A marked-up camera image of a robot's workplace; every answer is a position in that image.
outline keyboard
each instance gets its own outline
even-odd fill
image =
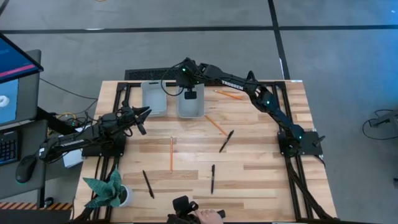
[[[0,166],[19,161],[20,151],[17,131],[0,133]]]
[[[165,72],[170,68],[149,68],[134,69],[124,72],[124,80],[160,80]],[[172,68],[165,76],[164,80],[175,80],[175,76],[180,74],[179,68]]]

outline white pot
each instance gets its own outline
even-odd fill
[[[126,187],[123,184],[122,184],[122,187],[124,187],[126,189],[127,197],[126,197],[125,201],[120,204],[119,207],[127,207],[127,206],[132,204],[132,194],[133,194],[133,192],[132,192],[132,189]]]

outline green plant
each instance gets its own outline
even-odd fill
[[[96,198],[89,201],[85,207],[98,208],[101,206],[120,206],[120,196],[126,189],[121,186],[122,178],[118,168],[115,168],[112,172],[108,183],[93,178],[83,178],[83,180],[98,195]]]

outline potted plant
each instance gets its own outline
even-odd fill
[[[118,168],[112,172],[108,183],[93,178],[83,178],[83,180],[98,195],[85,205],[87,208],[126,207],[132,202],[132,190],[122,184]]]

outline floor tile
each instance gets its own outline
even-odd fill
[[[7,36],[23,50],[42,51],[42,78],[90,97],[102,81],[123,80],[126,69],[171,67],[185,57],[241,77],[252,70],[258,79],[282,79],[272,31]],[[91,102],[40,82],[39,106],[47,111],[75,113]]]
[[[280,26],[398,24],[395,0],[274,0]]]
[[[366,138],[361,127],[373,111],[398,108],[398,30],[285,31],[292,79],[304,81],[337,214],[344,220],[394,223],[398,219],[398,139]],[[396,136],[388,124],[366,129]]]
[[[271,25],[263,0],[12,0],[0,29]]]

